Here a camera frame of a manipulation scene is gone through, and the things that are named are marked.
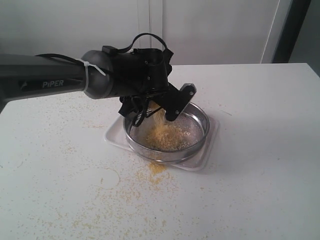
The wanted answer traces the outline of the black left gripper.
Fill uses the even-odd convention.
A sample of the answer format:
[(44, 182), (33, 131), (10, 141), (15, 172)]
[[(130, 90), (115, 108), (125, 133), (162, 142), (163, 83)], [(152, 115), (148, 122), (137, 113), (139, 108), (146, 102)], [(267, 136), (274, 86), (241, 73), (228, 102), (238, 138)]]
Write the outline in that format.
[(135, 48), (132, 52), (110, 57), (112, 89), (109, 96), (120, 97), (122, 106), (118, 113), (130, 121), (133, 127), (139, 127), (144, 121), (138, 120), (138, 114), (147, 109), (150, 101), (139, 95), (168, 90), (162, 97), (162, 108), (165, 110), (165, 119), (173, 122), (196, 94), (197, 89), (193, 83), (185, 83), (177, 89), (168, 82), (173, 54), (167, 48)]

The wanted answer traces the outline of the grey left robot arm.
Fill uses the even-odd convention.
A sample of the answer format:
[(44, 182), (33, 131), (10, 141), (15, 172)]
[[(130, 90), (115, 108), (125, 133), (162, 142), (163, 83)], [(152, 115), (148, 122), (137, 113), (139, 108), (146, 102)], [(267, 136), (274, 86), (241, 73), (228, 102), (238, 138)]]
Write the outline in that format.
[(91, 99), (119, 98), (119, 114), (138, 127), (154, 114), (150, 102), (172, 122), (186, 108), (197, 89), (173, 86), (168, 77), (173, 53), (169, 49), (103, 46), (74, 59), (56, 53), (0, 57), (0, 106), (9, 102), (83, 92)]

